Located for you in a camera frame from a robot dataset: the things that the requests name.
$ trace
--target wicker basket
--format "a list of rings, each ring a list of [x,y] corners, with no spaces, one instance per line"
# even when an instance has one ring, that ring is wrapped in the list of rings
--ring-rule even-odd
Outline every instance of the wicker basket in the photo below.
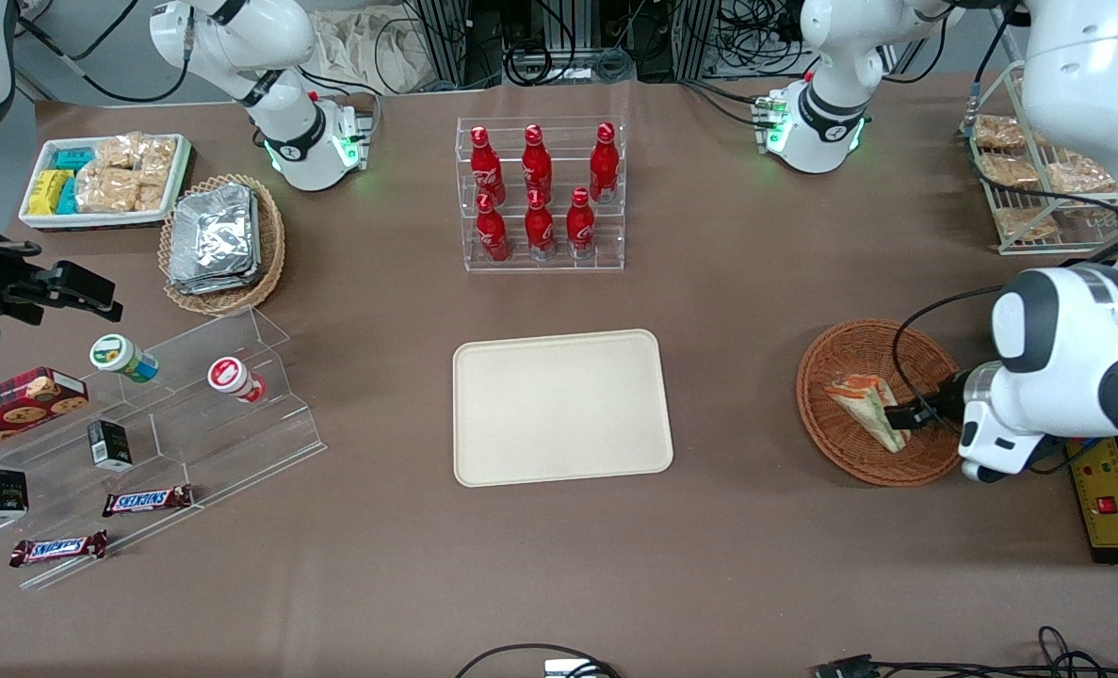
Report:
[[[286,261],[286,233],[283,229],[283,215],[278,214],[278,206],[274,205],[274,198],[269,190],[260,185],[260,181],[248,176],[214,176],[211,179],[193,185],[186,194],[202,194],[206,190],[214,190],[225,183],[244,183],[254,189],[257,194],[257,228],[260,229],[260,261],[265,267],[265,274],[253,288],[224,289],[221,292],[208,294],[182,294],[171,284],[165,284],[165,295],[170,296],[179,307],[188,312],[200,312],[211,314],[211,317],[224,317],[243,307],[256,307],[269,296],[278,284],[280,276],[283,275],[283,264]],[[170,235],[172,230],[172,211],[165,215],[165,223],[161,227],[161,248],[158,249],[158,266],[161,273],[170,277]]]
[[[824,390],[847,375],[875,374],[885,378],[899,403],[912,398],[893,369],[890,348],[898,327],[887,320],[853,320],[824,331],[800,359],[797,408],[817,449],[843,471],[872,484],[911,488],[938,480],[959,463],[956,435],[942,425],[928,425],[912,432],[911,441],[894,454]],[[956,373],[951,357],[921,331],[902,336],[899,357],[906,375],[925,394]]]

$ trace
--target cookie box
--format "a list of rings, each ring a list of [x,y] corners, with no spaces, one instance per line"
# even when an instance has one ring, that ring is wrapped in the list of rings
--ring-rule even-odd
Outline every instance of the cookie box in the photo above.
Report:
[[[170,167],[170,177],[165,180],[165,190],[161,198],[161,206],[155,210],[145,211],[114,211],[114,214],[76,214],[76,215],[32,215],[27,211],[27,199],[35,190],[35,183],[39,180],[39,172],[51,169],[51,162],[57,151],[67,149],[93,149],[100,141],[110,136],[85,136],[80,139],[54,139],[44,142],[39,150],[39,157],[35,159],[32,177],[27,182],[27,190],[23,194],[23,201],[19,206],[19,220],[35,230],[56,233],[63,230],[110,230],[115,228],[141,228],[158,227],[164,220],[168,211],[174,209],[174,203],[181,194],[186,168],[191,160],[191,142],[182,134],[149,134],[158,139],[172,139],[178,141],[178,149],[174,150],[174,160]]]
[[[88,403],[84,382],[49,366],[8,378],[0,384],[0,442]]]

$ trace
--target red aluminum bottle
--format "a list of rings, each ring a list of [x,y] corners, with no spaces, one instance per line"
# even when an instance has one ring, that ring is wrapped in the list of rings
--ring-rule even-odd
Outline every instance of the red aluminum bottle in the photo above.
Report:
[[[495,206],[504,204],[508,190],[504,188],[504,172],[500,168],[500,156],[487,142],[485,128],[471,129],[471,172],[475,176],[475,185],[481,194],[489,194],[495,200]]]
[[[593,200],[606,205],[618,198],[618,163],[622,154],[616,145],[616,129],[613,123],[601,122],[596,129],[596,149],[593,150],[593,181],[589,192]]]
[[[571,190],[571,208],[567,210],[567,243],[571,245],[575,258],[593,258],[596,253],[593,241],[596,215],[588,206],[588,189],[582,186]]]
[[[541,143],[541,128],[536,124],[524,129],[524,154],[521,156],[521,169],[524,172],[524,189],[541,194],[543,205],[550,205],[550,181],[553,172],[550,169],[550,151]]]
[[[495,210],[493,197],[480,194],[480,197],[475,198],[475,205],[480,207],[480,218],[476,218],[475,227],[480,229],[480,242],[487,251],[487,256],[493,262],[508,261],[512,249],[508,244],[504,218]]]
[[[555,256],[555,219],[541,198],[541,190],[529,190],[529,210],[524,213],[524,234],[529,237],[529,256],[544,262]]]

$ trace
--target small black box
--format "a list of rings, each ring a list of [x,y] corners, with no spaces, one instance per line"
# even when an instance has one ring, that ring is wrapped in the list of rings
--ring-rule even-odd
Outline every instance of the small black box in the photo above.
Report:
[[[27,512],[27,475],[0,468],[0,518],[20,518]]]
[[[110,421],[94,421],[87,430],[89,451],[94,465],[106,471],[127,471],[132,468],[132,451],[127,446],[127,431]]]

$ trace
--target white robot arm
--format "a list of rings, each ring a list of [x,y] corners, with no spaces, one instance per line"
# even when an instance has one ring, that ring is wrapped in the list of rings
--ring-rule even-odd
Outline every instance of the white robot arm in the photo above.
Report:
[[[167,62],[189,50],[189,72],[243,104],[291,186],[321,190],[359,167],[353,109],[311,98],[296,73],[314,30],[295,0],[179,0],[153,9],[149,31]]]
[[[1118,183],[1118,0],[1029,0],[1032,128]],[[965,378],[966,475],[1017,473],[1045,434],[1118,435],[1118,261],[1023,271],[993,311],[1002,360]]]
[[[885,73],[877,47],[926,38],[964,12],[946,0],[805,0],[800,30],[822,64],[813,81],[770,93],[786,115],[773,121],[767,151],[804,172],[840,167]]]

